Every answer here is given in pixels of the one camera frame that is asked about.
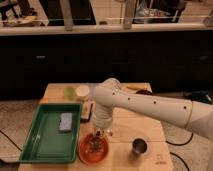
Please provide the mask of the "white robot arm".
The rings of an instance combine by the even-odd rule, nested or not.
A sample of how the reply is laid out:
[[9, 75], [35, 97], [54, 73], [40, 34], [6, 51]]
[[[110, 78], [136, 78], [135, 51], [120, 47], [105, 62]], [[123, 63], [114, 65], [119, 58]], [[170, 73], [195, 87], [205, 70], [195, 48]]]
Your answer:
[[213, 141], [213, 105], [184, 99], [125, 92], [121, 83], [109, 78], [93, 90], [95, 108], [92, 123], [107, 129], [113, 122], [115, 107], [165, 121]]

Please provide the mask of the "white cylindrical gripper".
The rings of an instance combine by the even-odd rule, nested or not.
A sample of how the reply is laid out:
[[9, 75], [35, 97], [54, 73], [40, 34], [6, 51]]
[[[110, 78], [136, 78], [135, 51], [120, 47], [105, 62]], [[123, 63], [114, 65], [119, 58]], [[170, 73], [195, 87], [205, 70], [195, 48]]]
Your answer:
[[107, 129], [113, 122], [113, 109], [102, 105], [96, 105], [92, 114], [92, 123], [96, 128]]

